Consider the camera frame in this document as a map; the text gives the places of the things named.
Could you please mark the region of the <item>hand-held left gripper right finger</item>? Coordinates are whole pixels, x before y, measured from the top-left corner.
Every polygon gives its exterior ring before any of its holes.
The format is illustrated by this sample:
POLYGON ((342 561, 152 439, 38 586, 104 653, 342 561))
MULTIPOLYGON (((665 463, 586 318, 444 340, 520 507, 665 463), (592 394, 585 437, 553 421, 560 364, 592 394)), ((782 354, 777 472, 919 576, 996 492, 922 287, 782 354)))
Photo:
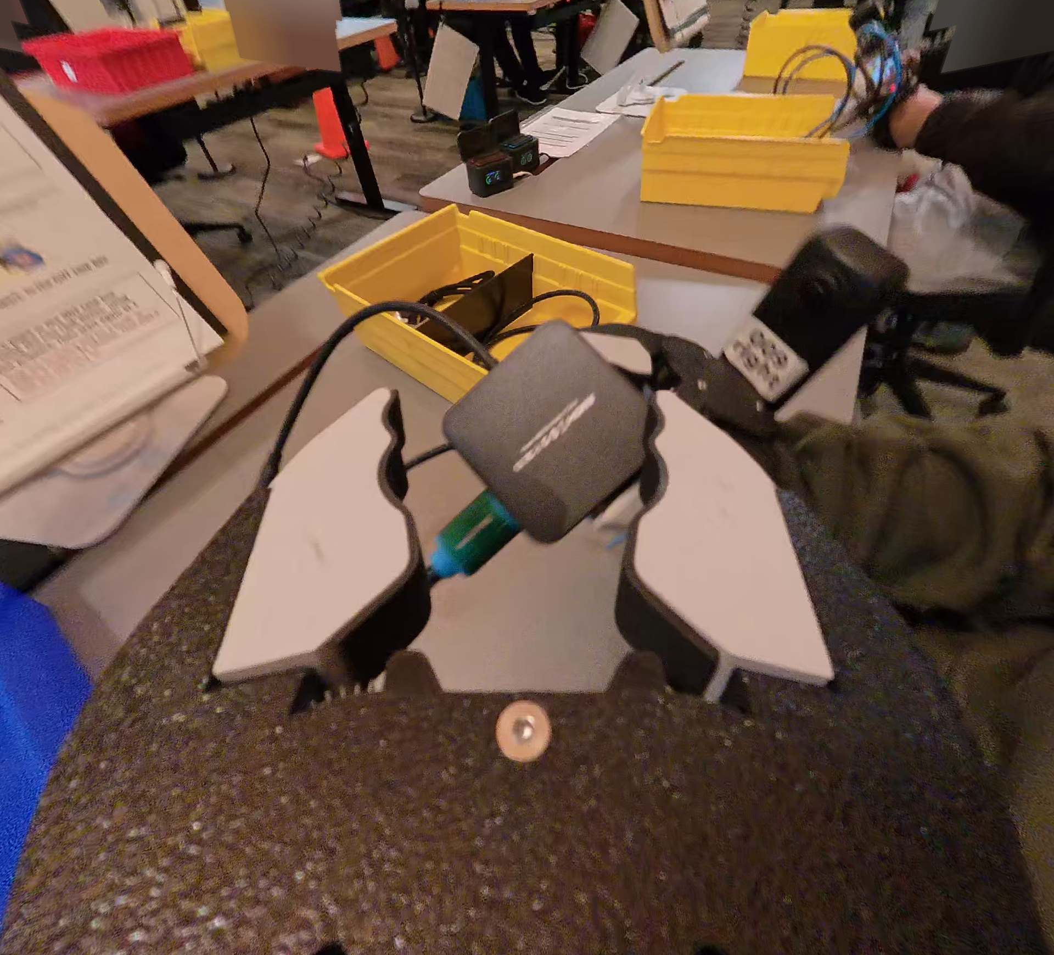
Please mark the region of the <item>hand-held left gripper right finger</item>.
POLYGON ((674 392, 653 395, 614 625, 672 691, 718 702, 736 673, 835 678, 778 491, 744 447, 674 392))

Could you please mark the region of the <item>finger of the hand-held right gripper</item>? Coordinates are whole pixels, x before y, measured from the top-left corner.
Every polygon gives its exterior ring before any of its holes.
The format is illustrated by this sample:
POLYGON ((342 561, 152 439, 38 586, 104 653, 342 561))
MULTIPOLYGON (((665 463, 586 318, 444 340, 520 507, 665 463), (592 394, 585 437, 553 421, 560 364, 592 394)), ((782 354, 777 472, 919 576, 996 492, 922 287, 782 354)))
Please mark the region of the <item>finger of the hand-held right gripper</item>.
POLYGON ((588 517, 589 539, 605 551, 623 548, 635 520, 642 511, 640 482, 636 479, 588 517))
POLYGON ((609 365, 628 377, 652 377, 653 355, 636 335, 587 329, 586 342, 609 365))

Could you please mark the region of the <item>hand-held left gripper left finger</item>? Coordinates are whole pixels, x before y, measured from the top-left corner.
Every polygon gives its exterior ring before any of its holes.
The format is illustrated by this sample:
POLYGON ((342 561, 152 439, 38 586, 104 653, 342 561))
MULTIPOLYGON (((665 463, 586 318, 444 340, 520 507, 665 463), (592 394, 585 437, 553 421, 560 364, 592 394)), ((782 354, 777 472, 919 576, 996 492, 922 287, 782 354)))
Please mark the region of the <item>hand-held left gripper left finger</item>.
POLYGON ((315 673, 369 684, 431 612, 405 503, 401 395, 380 388, 274 478, 213 663, 223 684, 315 673))

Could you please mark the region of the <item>black port hub box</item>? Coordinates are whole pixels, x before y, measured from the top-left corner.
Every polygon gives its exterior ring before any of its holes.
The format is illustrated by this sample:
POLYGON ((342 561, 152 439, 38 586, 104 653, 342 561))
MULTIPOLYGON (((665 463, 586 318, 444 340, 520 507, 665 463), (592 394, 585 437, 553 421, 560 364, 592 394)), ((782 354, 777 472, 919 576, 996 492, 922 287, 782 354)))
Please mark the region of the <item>black port hub box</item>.
POLYGON ((553 544, 637 478, 649 408, 582 332, 549 321, 452 405, 441 430, 520 528, 553 544))

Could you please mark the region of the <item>yellow plastic bin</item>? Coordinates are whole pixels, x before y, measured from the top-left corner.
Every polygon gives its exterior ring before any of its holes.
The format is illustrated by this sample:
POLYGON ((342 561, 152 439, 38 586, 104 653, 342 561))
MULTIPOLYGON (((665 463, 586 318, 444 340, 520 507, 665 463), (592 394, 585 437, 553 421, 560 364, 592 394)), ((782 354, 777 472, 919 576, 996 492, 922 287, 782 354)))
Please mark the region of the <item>yellow plastic bin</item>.
POLYGON ((534 297, 491 340, 502 358, 526 338, 522 329, 562 319, 575 328, 633 325, 638 319, 635 268, 594 250, 455 204, 369 245, 323 271, 323 284, 341 312, 368 305, 419 303, 432 289, 482 271, 502 271, 534 255, 534 297))
POLYGON ((656 204, 813 214, 836 198, 850 141, 829 94, 683 94, 642 128, 640 197, 656 204))
POLYGON ((155 21, 153 26, 177 34, 194 69, 219 72, 243 64, 230 14, 225 9, 197 9, 181 15, 178 20, 155 21))
POLYGON ((846 90, 846 69, 856 52, 850 8, 779 9, 759 13, 749 30, 738 91, 829 93, 846 90))

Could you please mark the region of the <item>person's right forearm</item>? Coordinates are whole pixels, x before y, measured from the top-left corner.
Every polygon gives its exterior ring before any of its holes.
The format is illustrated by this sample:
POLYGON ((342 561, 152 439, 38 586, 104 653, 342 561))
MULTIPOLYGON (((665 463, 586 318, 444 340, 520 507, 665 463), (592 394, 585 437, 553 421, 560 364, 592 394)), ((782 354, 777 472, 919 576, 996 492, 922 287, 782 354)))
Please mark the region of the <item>person's right forearm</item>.
POLYGON ((1052 623, 1052 421, 801 414, 778 428, 767 459, 901 607, 1052 623))

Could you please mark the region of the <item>grey desk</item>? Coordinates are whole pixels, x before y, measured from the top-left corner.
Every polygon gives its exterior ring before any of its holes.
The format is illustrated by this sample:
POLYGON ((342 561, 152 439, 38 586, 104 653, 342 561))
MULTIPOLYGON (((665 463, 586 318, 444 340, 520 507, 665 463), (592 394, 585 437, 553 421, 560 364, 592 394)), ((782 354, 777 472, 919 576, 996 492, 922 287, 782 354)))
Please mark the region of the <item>grey desk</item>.
MULTIPOLYGON (((638 323, 719 353, 758 303, 763 282, 613 254, 637 278, 638 323)), ((223 403, 172 471, 101 544, 59 563, 41 550, 2 547, 2 572, 53 611, 97 679, 147 612, 204 550, 257 483, 295 396, 301 364, 343 316, 310 274, 249 315, 240 356, 218 370, 223 403)), ((837 421, 854 417, 864 334, 850 342, 781 411, 837 421)), ((293 456, 354 401, 398 388, 409 456, 441 443, 448 403, 350 338, 324 369, 296 431, 293 456)), ((481 491, 453 454, 410 473, 408 504, 426 550, 450 517, 481 491)), ((520 535, 471 579, 441 582, 427 627, 414 644, 441 686, 453 690, 603 689, 628 647, 614 626, 621 544, 613 531, 580 525, 548 547, 520 535)))
POLYGON ((419 190, 424 210, 457 204, 606 253, 690 267, 756 282, 774 281, 798 247, 824 225, 852 225, 889 238, 899 159, 864 143, 850 155, 838 197, 812 216, 652 204, 640 199, 640 119, 612 126, 569 158, 519 180, 510 191, 475 197, 465 165, 419 190))

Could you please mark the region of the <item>black office chair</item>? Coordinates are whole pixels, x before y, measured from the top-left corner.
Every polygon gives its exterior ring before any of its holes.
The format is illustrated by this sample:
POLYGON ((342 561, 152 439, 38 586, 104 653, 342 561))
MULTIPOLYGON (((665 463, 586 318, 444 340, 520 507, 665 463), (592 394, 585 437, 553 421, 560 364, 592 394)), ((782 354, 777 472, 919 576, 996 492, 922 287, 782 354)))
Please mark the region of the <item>black office chair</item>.
POLYGON ((1002 324, 1012 303, 1006 293, 890 296, 866 330, 857 398, 873 399, 887 389, 904 413, 929 421, 933 413, 920 387, 932 383, 977 395, 977 417, 1006 412, 1006 390, 929 359, 918 352, 916 335, 930 326, 967 326, 984 335, 985 327, 1002 324))

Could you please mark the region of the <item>black bin divider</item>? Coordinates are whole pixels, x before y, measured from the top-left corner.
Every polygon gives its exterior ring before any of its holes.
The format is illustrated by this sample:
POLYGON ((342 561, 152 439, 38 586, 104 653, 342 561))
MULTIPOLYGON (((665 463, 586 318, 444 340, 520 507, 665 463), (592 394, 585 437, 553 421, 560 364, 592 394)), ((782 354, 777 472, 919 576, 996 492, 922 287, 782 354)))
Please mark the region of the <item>black bin divider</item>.
POLYGON ((431 306, 457 321, 479 342, 491 340, 510 325, 534 297, 534 255, 528 254, 504 270, 482 271, 426 293, 419 304, 431 306))

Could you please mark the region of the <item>white stand base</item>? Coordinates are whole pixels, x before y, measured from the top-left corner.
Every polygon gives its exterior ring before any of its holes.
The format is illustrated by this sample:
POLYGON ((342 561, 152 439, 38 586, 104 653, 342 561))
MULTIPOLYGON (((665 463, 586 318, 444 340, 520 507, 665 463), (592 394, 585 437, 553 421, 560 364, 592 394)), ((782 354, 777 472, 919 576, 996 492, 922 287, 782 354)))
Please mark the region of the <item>white stand base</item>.
POLYGON ((186 383, 1 499, 1 539, 64 550, 112 535, 225 399, 213 374, 186 383))

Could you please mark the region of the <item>olive green jacket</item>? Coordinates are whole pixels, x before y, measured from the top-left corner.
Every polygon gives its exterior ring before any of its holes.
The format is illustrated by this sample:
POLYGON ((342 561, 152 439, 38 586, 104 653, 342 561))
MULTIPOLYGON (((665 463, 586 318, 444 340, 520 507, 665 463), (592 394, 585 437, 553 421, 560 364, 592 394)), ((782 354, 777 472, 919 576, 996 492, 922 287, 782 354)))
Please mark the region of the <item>olive green jacket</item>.
POLYGON ((1053 859, 1053 620, 997 607, 899 613, 935 661, 985 761, 997 772, 1024 856, 1053 859))

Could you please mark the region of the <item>hanging white sheet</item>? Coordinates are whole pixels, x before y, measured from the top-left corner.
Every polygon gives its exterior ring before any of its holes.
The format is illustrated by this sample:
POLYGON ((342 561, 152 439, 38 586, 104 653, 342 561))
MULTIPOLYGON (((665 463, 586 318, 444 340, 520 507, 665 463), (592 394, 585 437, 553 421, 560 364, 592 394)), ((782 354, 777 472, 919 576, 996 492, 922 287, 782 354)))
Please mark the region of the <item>hanging white sheet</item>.
POLYGON ((581 47, 582 62, 600 76, 608 74, 621 63, 639 25, 638 14, 623 0, 604 0, 581 47))
POLYGON ((451 121, 458 120, 479 54, 479 45, 449 23, 442 22, 424 81, 424 106, 451 121))

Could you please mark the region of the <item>blue plastic bin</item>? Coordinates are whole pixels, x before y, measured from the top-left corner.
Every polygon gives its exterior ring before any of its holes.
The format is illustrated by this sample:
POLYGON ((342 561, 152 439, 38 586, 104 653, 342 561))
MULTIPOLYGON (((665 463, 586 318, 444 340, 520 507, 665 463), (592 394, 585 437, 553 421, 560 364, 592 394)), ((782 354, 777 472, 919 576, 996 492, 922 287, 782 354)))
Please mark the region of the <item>blue plastic bin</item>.
POLYGON ((1 910, 48 773, 91 694, 45 605, 1 586, 1 910))

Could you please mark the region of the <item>printed instruction sheet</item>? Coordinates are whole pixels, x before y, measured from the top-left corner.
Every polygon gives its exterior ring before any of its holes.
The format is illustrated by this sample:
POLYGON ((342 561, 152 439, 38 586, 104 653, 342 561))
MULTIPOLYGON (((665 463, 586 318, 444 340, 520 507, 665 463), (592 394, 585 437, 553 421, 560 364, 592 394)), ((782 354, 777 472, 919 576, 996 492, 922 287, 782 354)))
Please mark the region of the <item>printed instruction sheet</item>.
POLYGON ((9 79, 1 104, 1 487, 193 381, 227 330, 9 79))

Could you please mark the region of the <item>red plastic basket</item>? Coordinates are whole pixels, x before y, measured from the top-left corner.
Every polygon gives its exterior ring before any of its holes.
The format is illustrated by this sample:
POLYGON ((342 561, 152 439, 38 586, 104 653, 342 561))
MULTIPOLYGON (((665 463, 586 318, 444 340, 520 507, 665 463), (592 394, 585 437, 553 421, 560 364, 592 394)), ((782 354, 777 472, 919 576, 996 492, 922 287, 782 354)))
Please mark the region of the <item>red plastic basket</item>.
POLYGON ((54 85, 73 92, 137 92, 195 74, 173 30, 108 27, 39 37, 21 46, 54 85))

